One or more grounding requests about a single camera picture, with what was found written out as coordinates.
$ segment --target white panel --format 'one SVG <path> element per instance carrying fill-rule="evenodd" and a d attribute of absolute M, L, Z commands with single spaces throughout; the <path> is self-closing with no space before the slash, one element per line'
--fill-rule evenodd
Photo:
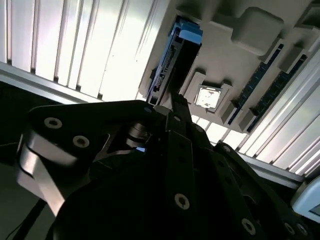
<path fill-rule="evenodd" d="M 0 62 L 7 62 L 7 0 L 0 0 Z"/>
<path fill-rule="evenodd" d="M 104 101 L 135 98 L 168 3 L 168 0 L 128 2 L 100 88 Z"/>
<path fill-rule="evenodd" d="M 144 96 L 142 96 L 142 94 L 140 92 L 138 92 L 136 94 L 136 97 L 135 97 L 136 100 L 142 100 L 142 101 L 146 101 L 147 99 L 144 98 Z"/>
<path fill-rule="evenodd" d="M 135 55 L 152 3 L 153 0 L 135 0 L 123 6 L 100 89 L 104 101 L 135 97 L 140 83 L 135 75 Z"/>
<path fill-rule="evenodd" d="M 211 123 L 208 130 L 206 131 L 206 134 L 209 138 L 209 141 L 216 144 L 224 136 L 227 130 L 228 128 L 224 126 Z"/>
<path fill-rule="evenodd" d="M 39 0 L 35 74 L 53 80 L 63 0 Z"/>
<path fill-rule="evenodd" d="M 196 122 L 196 124 L 198 124 L 200 127 L 202 127 L 203 129 L 206 129 L 207 127 L 208 127 L 208 125 L 209 125 L 209 121 L 208 120 L 205 120 L 205 119 L 203 119 L 203 118 L 200 118 L 197 122 Z"/>
<path fill-rule="evenodd" d="M 320 149 L 313 155 L 311 156 L 296 172 L 295 174 L 301 175 L 303 174 L 306 169 L 307 166 L 314 161 L 318 161 L 320 159 Z"/>
<path fill-rule="evenodd" d="M 291 168 L 301 162 L 310 149 L 319 141 L 320 116 L 286 149 L 286 151 L 275 161 L 273 165 L 278 168 Z"/>
<path fill-rule="evenodd" d="M 309 168 L 318 161 L 318 158 L 313 156 L 316 155 L 319 150 L 320 136 L 311 147 L 308 147 L 308 150 L 304 153 L 300 160 L 289 169 L 289 171 L 292 173 L 299 171 L 300 173 L 304 174 L 305 171 L 309 170 Z"/>
<path fill-rule="evenodd" d="M 320 51 L 308 62 L 291 86 L 274 105 L 240 149 L 240 153 L 253 157 L 261 146 L 278 130 L 281 124 L 301 103 L 305 95 L 314 89 L 320 75 Z"/>
<path fill-rule="evenodd" d="M 62 31 L 60 31 L 60 53 L 55 75 L 58 76 L 58 83 L 66 86 L 74 52 L 81 0 L 64 0 L 63 7 L 65 9 L 61 25 Z"/>
<path fill-rule="evenodd" d="M 81 64 L 83 61 L 85 44 L 87 39 L 90 14 L 92 12 L 93 0 L 84 0 L 82 3 L 81 17 L 78 23 L 78 31 L 75 40 L 72 66 L 70 70 L 68 86 L 71 89 L 76 89 Z"/>
<path fill-rule="evenodd" d="M 228 144 L 233 149 L 236 149 L 246 136 L 247 134 L 245 133 L 239 133 L 231 130 L 229 134 L 225 137 L 223 142 Z"/>
<path fill-rule="evenodd" d="M 101 0 L 98 5 L 96 1 L 93 3 L 92 14 L 96 11 L 96 16 L 89 26 L 79 79 L 81 92 L 93 97 L 99 93 L 121 6 L 121 0 Z"/>
<path fill-rule="evenodd" d="M 270 163 L 276 160 L 280 153 L 299 136 L 306 127 L 320 114 L 320 109 L 315 107 L 319 104 L 320 86 L 312 95 L 302 104 L 298 111 L 288 120 L 280 129 L 272 141 L 261 151 L 257 159 Z"/>
<path fill-rule="evenodd" d="M 193 123 L 197 123 L 197 121 L 199 120 L 199 117 L 196 115 L 192 115 L 191 118 Z"/>
<path fill-rule="evenodd" d="M 11 0 L 12 66 L 30 72 L 35 0 Z"/>

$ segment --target metal frame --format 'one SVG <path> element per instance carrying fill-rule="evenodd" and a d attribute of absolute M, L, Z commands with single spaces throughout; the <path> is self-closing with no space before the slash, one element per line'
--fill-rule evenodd
<path fill-rule="evenodd" d="M 0 81 L 61 104 L 103 102 L 95 97 L 0 62 Z"/>
<path fill-rule="evenodd" d="M 291 189 L 298 189 L 305 179 L 303 176 L 296 175 L 274 165 L 259 161 L 241 153 L 238 154 L 260 177 L 277 184 L 286 186 Z"/>

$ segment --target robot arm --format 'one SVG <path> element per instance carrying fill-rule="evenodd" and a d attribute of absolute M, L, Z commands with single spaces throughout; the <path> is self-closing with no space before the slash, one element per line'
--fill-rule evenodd
<path fill-rule="evenodd" d="M 181 95 L 172 110 L 57 105 L 33 109 L 27 121 L 18 182 L 55 214 L 48 239 L 313 239 L 230 146 L 211 145 Z M 103 178 L 92 180 L 102 161 Z"/>

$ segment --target metal bolt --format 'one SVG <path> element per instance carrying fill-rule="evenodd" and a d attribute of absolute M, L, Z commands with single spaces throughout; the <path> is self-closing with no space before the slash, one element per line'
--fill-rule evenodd
<path fill-rule="evenodd" d="M 90 141 L 85 136 L 75 136 L 72 141 L 76 147 L 82 148 L 82 149 L 90 145 Z"/>
<path fill-rule="evenodd" d="M 62 122 L 55 117 L 47 117 L 44 120 L 44 125 L 49 129 L 59 129 L 62 127 Z"/>
<path fill-rule="evenodd" d="M 284 223 L 284 226 L 285 228 L 288 230 L 288 232 L 291 234 L 291 235 L 295 235 L 295 230 L 292 228 L 292 226 L 290 226 L 288 223 Z"/>
<path fill-rule="evenodd" d="M 251 221 L 249 221 L 246 218 L 243 218 L 242 221 L 242 226 L 243 228 L 250 234 L 250 235 L 256 235 L 256 228 L 255 226 L 252 224 Z"/>
<path fill-rule="evenodd" d="M 204 131 L 204 130 L 203 130 L 200 126 L 198 126 L 198 125 L 196 125 L 195 128 L 196 128 L 199 132 L 201 132 L 201 133 Z"/>
<path fill-rule="evenodd" d="M 148 107 L 145 107 L 144 110 L 147 112 L 147 113 L 152 113 L 152 110 Z"/>
<path fill-rule="evenodd" d="M 297 223 L 296 226 L 298 227 L 298 229 L 300 230 L 300 232 L 305 235 L 308 236 L 308 232 L 307 230 L 304 228 L 304 226 L 302 226 L 300 223 Z"/>
<path fill-rule="evenodd" d="M 231 152 L 231 150 L 230 150 L 230 148 L 229 148 L 228 146 L 223 146 L 223 149 L 224 149 L 226 152 L 228 152 L 228 153 Z"/>
<path fill-rule="evenodd" d="M 174 116 L 174 119 L 177 120 L 178 122 L 181 122 L 181 119 L 178 116 Z"/>
<path fill-rule="evenodd" d="M 187 210 L 190 208 L 190 202 L 188 198 L 181 193 L 177 193 L 174 196 L 174 201 L 175 201 L 175 204 L 177 204 L 177 206 L 183 210 Z"/>

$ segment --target black wire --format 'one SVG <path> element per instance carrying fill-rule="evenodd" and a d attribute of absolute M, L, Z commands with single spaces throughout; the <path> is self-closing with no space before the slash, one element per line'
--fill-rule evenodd
<path fill-rule="evenodd" d="M 22 221 L 14 230 L 12 230 L 12 232 L 10 232 L 8 234 L 8 236 L 6 236 L 5 240 L 8 240 L 10 238 L 10 236 L 23 224 L 24 222 Z"/>
<path fill-rule="evenodd" d="M 26 218 L 22 221 L 22 223 L 20 223 L 19 226 L 17 226 L 12 232 L 10 232 L 5 240 L 8 240 L 10 235 L 14 233 L 19 227 L 19 230 L 16 232 L 12 240 L 24 240 L 46 204 L 47 203 L 45 201 L 39 199 L 31 209 L 29 214 L 26 216 Z"/>

